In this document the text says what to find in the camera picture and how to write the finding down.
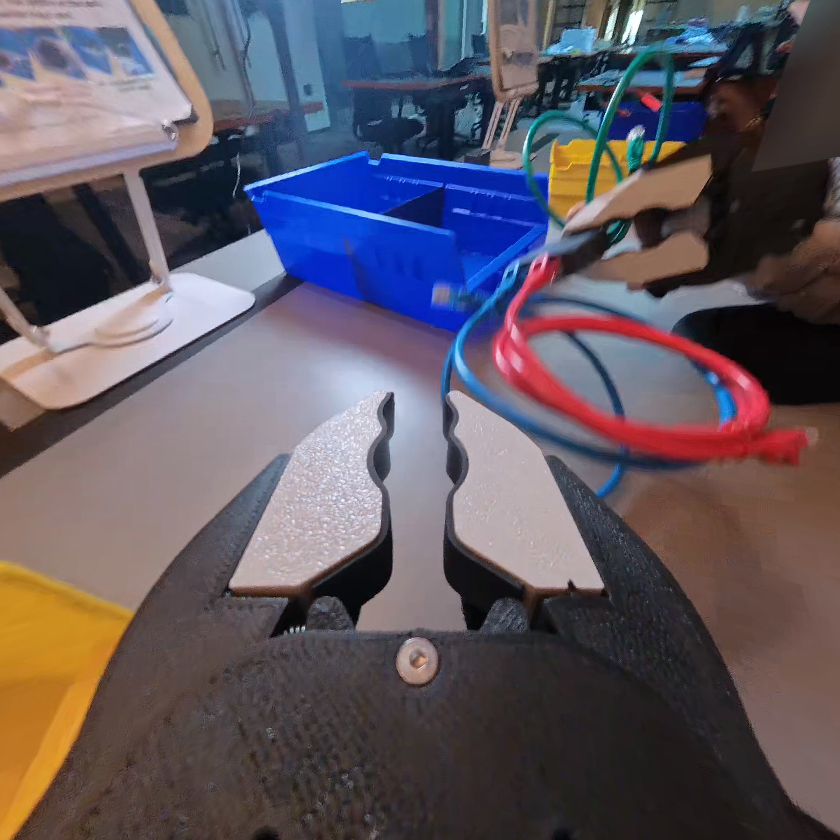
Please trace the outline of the black ethernet coupler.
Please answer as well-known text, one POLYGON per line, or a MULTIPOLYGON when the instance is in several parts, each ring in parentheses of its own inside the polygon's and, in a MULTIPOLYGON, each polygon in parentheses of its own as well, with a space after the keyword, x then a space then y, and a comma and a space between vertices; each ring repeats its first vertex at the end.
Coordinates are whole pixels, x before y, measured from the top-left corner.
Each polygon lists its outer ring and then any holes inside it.
POLYGON ((519 265, 531 266, 546 259, 555 264, 549 269, 552 277, 576 275, 600 260, 611 245, 610 236, 603 227, 562 235, 546 241, 518 258, 519 265))

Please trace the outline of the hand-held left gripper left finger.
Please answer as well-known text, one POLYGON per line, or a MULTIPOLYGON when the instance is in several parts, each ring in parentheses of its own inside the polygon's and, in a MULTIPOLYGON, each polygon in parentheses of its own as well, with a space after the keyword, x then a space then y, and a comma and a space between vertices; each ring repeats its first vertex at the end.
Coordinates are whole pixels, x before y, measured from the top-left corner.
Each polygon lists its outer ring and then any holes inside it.
POLYGON ((390 580, 393 392, 376 391, 292 451, 228 584, 232 595, 309 607, 338 598, 359 614, 390 580))

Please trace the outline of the red-edged work table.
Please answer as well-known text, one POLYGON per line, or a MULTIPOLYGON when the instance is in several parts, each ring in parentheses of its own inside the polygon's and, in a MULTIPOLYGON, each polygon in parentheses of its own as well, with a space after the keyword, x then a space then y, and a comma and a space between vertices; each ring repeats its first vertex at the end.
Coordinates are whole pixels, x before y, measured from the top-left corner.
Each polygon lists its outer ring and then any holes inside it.
POLYGON ((479 136, 487 130, 495 105, 490 79, 482 73, 348 79, 343 87, 351 96, 351 132, 355 139, 377 144, 387 153, 401 153, 405 143, 419 138, 418 133, 407 134, 418 127, 419 120, 403 116, 404 104, 411 102, 423 112, 425 135, 445 161, 455 160, 458 154, 455 121, 467 101, 477 97, 480 102, 479 136))

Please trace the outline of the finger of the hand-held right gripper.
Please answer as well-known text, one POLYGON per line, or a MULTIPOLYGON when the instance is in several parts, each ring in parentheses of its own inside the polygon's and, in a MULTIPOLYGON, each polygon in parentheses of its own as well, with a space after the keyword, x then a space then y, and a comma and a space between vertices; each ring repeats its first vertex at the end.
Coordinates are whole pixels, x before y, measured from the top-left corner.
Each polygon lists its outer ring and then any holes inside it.
POLYGON ((639 170, 595 196, 566 220, 563 231, 577 234, 611 222, 632 221, 648 210, 680 211, 694 205, 712 176, 709 154, 639 170))
POLYGON ((645 288, 703 270, 708 258, 706 241, 694 233, 683 232, 655 247, 628 250, 611 258, 611 280, 645 288))

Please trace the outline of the printed instruction sheet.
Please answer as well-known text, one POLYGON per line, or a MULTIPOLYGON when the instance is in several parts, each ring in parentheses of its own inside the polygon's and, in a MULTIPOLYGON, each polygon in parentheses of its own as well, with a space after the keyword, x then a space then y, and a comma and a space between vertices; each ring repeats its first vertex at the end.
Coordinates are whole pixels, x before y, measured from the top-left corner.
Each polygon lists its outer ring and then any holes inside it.
POLYGON ((2 189, 170 151, 196 115, 138 2, 1 2, 2 189))

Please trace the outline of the white document stand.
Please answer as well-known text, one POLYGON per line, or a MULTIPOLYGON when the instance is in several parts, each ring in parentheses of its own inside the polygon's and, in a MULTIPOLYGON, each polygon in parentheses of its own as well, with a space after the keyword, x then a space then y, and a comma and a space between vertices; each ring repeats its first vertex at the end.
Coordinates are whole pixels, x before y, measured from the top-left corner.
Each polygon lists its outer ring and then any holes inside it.
POLYGON ((120 175, 148 256, 145 281, 47 327, 27 320, 2 290, 2 316, 17 337, 2 345, 2 411, 17 398, 42 413, 79 406, 214 331, 255 304, 248 290, 194 273, 172 274, 142 170, 193 157, 214 126, 210 103, 188 58, 155 2, 138 2, 195 111, 178 129, 176 147, 131 161, 94 167, 2 189, 2 202, 120 175))
POLYGON ((487 36, 493 109, 481 152, 490 167, 522 168, 520 158, 507 149, 522 101, 538 88, 538 2, 488 1, 487 36))

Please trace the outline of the person's right hand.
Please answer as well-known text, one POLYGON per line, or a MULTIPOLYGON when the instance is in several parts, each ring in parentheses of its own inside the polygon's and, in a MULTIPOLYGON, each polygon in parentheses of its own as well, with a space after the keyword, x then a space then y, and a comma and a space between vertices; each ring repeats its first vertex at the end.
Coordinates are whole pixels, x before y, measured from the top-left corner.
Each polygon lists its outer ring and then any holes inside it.
POLYGON ((839 324, 839 221, 823 219, 789 255, 767 255, 745 280, 750 296, 814 324, 839 324))

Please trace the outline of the blue plastic bin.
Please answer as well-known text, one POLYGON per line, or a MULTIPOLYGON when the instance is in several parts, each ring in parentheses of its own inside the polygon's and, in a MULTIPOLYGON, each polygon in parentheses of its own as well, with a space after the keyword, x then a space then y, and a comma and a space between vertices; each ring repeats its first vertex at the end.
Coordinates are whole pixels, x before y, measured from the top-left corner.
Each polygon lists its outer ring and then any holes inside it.
MULTIPOLYGON (((607 134, 610 141, 625 141, 627 135, 636 127, 644 130, 647 143, 656 140, 658 122, 663 107, 659 110, 650 108, 653 103, 651 97, 645 100, 623 100, 607 134)), ((707 114, 702 101, 686 100, 674 101, 671 104, 668 125, 665 135, 666 142, 687 143, 700 137, 706 122, 707 114)))
POLYGON ((245 186, 288 275, 456 332, 549 218, 521 171, 367 152, 245 186))

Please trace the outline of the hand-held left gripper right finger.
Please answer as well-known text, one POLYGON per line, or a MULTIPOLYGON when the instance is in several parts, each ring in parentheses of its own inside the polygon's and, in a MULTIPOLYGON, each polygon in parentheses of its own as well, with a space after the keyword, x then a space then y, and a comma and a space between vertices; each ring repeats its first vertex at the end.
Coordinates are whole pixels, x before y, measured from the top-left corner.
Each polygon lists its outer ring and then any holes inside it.
POLYGON ((444 399, 444 573, 467 621, 500 599, 529 619, 557 596, 606 586, 541 448, 513 423, 460 391, 444 399))

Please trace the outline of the yellow plastic bin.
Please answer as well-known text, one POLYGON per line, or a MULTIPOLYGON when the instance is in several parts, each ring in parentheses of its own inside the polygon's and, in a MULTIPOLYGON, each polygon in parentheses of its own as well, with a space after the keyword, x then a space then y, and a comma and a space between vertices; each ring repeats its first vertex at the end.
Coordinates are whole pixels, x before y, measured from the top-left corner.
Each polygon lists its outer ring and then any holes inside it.
POLYGON ((23 566, 1 562, 1 838, 13 838, 77 740, 133 618, 23 566))

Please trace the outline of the stack of yellow bins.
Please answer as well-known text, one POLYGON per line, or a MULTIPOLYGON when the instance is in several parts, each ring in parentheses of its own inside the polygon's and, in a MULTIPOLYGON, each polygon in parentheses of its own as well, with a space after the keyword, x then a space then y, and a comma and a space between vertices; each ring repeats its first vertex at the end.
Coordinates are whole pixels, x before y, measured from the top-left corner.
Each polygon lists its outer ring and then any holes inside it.
MULTIPOLYGON (((595 150, 594 140, 572 140, 567 144, 555 141, 552 145, 549 169, 549 206, 563 221, 570 210, 587 200, 587 189, 595 150)), ((655 150, 655 141, 638 142, 609 140, 603 152, 595 176, 593 196, 611 190, 630 175, 633 164, 632 153, 640 151, 638 164, 650 162, 655 150)))

